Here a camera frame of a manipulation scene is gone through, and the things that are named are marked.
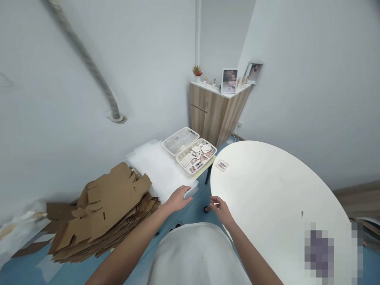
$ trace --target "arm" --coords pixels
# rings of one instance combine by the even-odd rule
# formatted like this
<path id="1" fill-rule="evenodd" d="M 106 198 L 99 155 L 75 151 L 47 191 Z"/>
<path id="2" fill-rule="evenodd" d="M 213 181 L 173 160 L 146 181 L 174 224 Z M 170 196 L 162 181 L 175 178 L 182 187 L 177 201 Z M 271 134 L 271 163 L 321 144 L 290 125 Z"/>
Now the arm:
<path id="1" fill-rule="evenodd" d="M 138 224 L 96 269 L 86 285 L 123 284 L 166 218 L 192 200 L 192 197 L 183 199 L 189 189 L 188 186 L 181 186 L 175 190 L 165 204 Z"/>
<path id="2" fill-rule="evenodd" d="M 276 273 L 237 225 L 226 202 L 219 197 L 211 196 L 210 208 L 230 233 L 251 283 L 259 285 L 283 285 Z"/>

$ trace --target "yellow table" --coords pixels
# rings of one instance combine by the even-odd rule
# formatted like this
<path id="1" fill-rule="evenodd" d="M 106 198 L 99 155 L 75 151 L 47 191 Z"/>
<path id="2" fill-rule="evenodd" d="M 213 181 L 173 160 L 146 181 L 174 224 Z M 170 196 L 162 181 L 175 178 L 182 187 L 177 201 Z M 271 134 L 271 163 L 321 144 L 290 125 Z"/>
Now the yellow table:
<path id="1" fill-rule="evenodd" d="M 202 173 L 207 170 L 207 176 L 206 176 L 206 181 L 205 181 L 205 184 L 207 184 L 209 182 L 209 179 L 210 179 L 211 167 L 213 166 L 215 158 L 216 158 L 216 156 L 214 155 L 211 159 L 209 159 L 209 161 L 206 163 L 206 165 L 201 170 L 199 170 L 193 177 L 195 179 L 198 179 L 199 176 L 201 176 Z"/>

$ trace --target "photo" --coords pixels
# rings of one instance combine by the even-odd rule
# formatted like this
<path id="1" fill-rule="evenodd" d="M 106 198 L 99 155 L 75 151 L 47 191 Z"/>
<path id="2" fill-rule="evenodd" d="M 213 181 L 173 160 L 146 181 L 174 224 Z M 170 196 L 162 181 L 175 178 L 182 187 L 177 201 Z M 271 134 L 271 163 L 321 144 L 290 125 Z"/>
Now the photo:
<path id="1" fill-rule="evenodd" d="M 236 77 L 238 70 L 234 68 L 222 69 L 222 86 L 220 88 L 221 94 L 231 94 L 236 92 Z"/>
<path id="2" fill-rule="evenodd" d="M 245 76 L 248 76 L 248 84 L 256 84 L 263 64 L 249 63 Z"/>

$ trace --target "white round table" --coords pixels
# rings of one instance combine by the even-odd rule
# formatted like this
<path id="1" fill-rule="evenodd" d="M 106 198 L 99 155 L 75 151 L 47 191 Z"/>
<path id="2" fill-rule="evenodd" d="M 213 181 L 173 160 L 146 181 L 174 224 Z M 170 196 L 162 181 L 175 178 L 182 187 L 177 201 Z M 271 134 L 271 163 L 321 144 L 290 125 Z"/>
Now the white round table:
<path id="1" fill-rule="evenodd" d="M 216 167 L 220 160 L 229 165 L 225 172 Z M 351 222 L 327 185 L 302 161 L 263 142 L 230 144 L 215 159 L 211 193 L 227 203 L 284 285 L 322 284 L 322 278 L 313 277 L 316 271 L 305 265 L 305 237 L 311 229 L 334 239 L 329 272 L 334 274 L 334 285 L 351 284 L 357 269 Z"/>

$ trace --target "red plant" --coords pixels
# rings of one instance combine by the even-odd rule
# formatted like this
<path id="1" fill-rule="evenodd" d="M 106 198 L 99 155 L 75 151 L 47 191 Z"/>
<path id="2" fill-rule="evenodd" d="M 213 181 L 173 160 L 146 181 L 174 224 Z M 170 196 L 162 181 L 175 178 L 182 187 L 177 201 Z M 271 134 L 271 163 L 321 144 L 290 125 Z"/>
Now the red plant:
<path id="1" fill-rule="evenodd" d="M 201 68 L 197 65 L 194 65 L 193 73 L 195 76 L 201 76 L 203 74 L 203 72 L 201 71 Z"/>

